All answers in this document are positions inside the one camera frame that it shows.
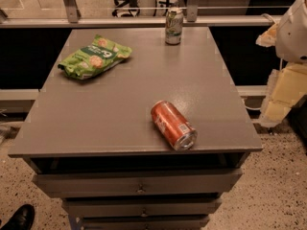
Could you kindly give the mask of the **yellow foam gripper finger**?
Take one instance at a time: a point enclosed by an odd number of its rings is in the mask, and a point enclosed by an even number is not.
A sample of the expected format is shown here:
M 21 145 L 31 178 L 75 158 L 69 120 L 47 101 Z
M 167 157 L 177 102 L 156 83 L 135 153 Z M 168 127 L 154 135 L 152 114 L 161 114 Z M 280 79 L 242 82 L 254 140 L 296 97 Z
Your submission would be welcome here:
M 307 64 L 289 62 L 282 70 L 273 69 L 267 83 L 267 94 L 260 109 L 262 127 L 279 125 L 307 94 Z
M 256 39 L 256 44 L 262 47 L 271 47 L 276 42 L 277 24 L 270 26 L 265 32 L 260 34 Z

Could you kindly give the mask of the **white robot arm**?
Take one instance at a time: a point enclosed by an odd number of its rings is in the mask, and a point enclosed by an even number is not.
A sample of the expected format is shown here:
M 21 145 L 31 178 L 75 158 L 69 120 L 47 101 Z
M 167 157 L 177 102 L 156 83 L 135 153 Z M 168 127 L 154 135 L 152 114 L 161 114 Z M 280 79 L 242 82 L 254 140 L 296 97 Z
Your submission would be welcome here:
M 278 23 L 258 36 L 256 44 L 275 47 L 284 68 L 273 69 L 260 108 L 262 127 L 275 127 L 307 94 L 307 0 L 295 0 Z

